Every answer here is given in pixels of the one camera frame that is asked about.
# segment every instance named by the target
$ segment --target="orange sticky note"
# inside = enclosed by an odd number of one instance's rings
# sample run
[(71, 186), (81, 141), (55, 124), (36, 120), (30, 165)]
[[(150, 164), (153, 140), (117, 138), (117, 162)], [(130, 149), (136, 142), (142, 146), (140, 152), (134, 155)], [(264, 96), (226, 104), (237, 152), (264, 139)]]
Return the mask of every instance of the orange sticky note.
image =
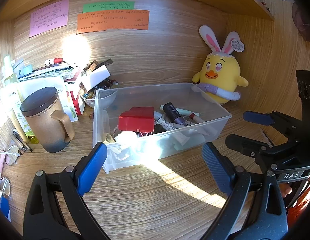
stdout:
[(148, 30), (150, 11), (105, 10), (77, 15), (77, 33), (105, 31), (107, 29)]

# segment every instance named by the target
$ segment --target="plastic storage bin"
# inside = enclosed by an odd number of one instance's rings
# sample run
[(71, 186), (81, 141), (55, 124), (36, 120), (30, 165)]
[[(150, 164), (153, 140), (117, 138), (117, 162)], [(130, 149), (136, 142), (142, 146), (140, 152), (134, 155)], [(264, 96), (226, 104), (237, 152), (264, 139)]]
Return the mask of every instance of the plastic storage bin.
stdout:
[[(141, 164), (144, 160), (164, 158), (213, 141), (231, 118), (229, 112), (192, 83), (98, 90), (94, 108), (93, 147), (97, 142), (103, 141), (103, 134), (113, 134), (122, 112), (134, 106), (153, 106), (155, 111), (163, 113), (160, 106), (168, 102), (172, 102), (176, 108), (199, 113), (205, 122), (126, 143), (107, 144), (107, 159), (103, 165), (106, 173)], [(178, 133), (189, 137), (184, 145), (175, 139)]]

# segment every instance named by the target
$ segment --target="sticky note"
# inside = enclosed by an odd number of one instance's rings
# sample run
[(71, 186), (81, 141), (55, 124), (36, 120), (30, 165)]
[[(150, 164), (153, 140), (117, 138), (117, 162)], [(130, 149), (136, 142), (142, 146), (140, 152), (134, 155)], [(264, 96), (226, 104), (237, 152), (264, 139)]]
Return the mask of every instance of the sticky note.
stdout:
[(33, 12), (29, 37), (67, 25), (69, 1), (62, 0)]
[(106, 1), (84, 4), (83, 13), (104, 10), (133, 9), (134, 1)]
[(108, 29), (148, 30), (150, 11), (106, 10), (77, 15), (77, 33), (105, 31)]

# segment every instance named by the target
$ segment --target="green sticky note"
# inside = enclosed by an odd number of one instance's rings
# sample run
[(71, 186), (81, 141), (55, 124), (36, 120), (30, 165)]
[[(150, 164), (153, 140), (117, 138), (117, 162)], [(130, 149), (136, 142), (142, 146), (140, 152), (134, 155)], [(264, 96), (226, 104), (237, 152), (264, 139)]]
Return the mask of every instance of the green sticky note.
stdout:
[(106, 1), (84, 4), (83, 13), (104, 10), (134, 9), (135, 1)]

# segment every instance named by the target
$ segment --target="blue gripper pad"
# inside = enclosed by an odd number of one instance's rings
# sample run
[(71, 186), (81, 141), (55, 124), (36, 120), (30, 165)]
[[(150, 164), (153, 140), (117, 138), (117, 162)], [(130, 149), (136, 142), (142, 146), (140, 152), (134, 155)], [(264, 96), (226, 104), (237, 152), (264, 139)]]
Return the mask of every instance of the blue gripper pad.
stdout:
[(83, 167), (78, 170), (80, 174), (77, 177), (77, 192), (80, 196), (89, 192), (94, 184), (99, 171), (101, 170), (107, 158), (107, 147), (98, 142), (88, 156), (83, 160)]
[(233, 190), (233, 180), (235, 179), (234, 165), (227, 157), (221, 155), (211, 142), (207, 142), (202, 147), (202, 157), (219, 190), (230, 196)]
[(261, 114), (252, 111), (246, 111), (242, 117), (247, 122), (258, 123), (262, 125), (271, 125), (274, 123), (274, 119), (269, 114)]

